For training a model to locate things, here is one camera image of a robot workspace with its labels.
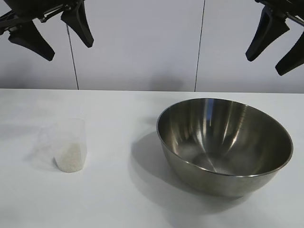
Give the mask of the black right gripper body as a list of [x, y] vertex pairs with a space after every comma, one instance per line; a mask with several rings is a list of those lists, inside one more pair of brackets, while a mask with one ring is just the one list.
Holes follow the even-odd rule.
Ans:
[[304, 24], [304, 0], [255, 0], [297, 24]]

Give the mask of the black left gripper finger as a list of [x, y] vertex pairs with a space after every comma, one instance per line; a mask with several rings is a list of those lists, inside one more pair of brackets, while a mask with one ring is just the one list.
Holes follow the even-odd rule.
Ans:
[[27, 48], [48, 61], [55, 55], [52, 47], [45, 41], [33, 22], [19, 24], [9, 29], [8, 40], [16, 45]]
[[61, 20], [79, 36], [88, 48], [93, 46], [94, 38], [87, 22], [84, 1], [68, 2], [64, 6]]

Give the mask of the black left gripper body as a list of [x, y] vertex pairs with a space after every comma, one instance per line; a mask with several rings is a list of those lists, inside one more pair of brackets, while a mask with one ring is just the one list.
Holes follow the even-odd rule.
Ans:
[[10, 11], [0, 17], [0, 33], [18, 24], [39, 19], [46, 22], [52, 16], [62, 12], [62, 20], [70, 25], [85, 18], [83, 0], [6, 0]]

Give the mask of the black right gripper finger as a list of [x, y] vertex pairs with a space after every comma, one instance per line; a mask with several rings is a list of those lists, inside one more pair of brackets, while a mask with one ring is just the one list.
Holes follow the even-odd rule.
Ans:
[[256, 33], [246, 51], [248, 61], [254, 61], [272, 42], [290, 30], [285, 21], [284, 13], [264, 6]]
[[301, 35], [289, 52], [277, 63], [276, 71], [280, 76], [304, 63], [304, 36]]

